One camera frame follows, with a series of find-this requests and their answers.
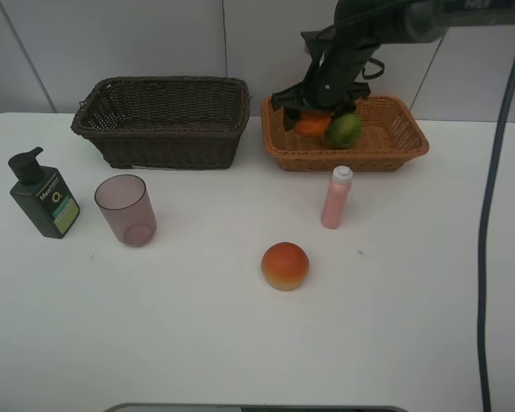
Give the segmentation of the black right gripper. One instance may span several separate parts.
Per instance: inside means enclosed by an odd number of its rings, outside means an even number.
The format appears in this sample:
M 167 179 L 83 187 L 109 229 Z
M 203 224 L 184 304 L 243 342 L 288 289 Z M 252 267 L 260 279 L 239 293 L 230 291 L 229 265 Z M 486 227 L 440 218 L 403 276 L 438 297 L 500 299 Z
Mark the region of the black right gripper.
M 340 117 L 356 111 L 356 101 L 367 99 L 371 90 L 359 82 L 367 62 L 379 48 L 370 40 L 304 38 L 312 62 L 302 83 L 270 97 L 273 110 L 283 110 L 283 127 L 291 131 L 304 111 L 331 112 Z

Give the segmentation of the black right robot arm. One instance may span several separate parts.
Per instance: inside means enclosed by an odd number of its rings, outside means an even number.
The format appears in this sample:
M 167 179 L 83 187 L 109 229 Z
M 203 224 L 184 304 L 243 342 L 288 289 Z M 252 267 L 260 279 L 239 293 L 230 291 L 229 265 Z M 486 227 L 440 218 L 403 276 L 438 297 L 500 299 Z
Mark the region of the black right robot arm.
M 272 94 L 292 130 L 304 112 L 352 112 L 385 65 L 373 54 L 386 44 L 428 44 L 450 27 L 515 25 L 515 1 L 340 1 L 334 21 L 301 37 L 311 58 L 303 80 Z

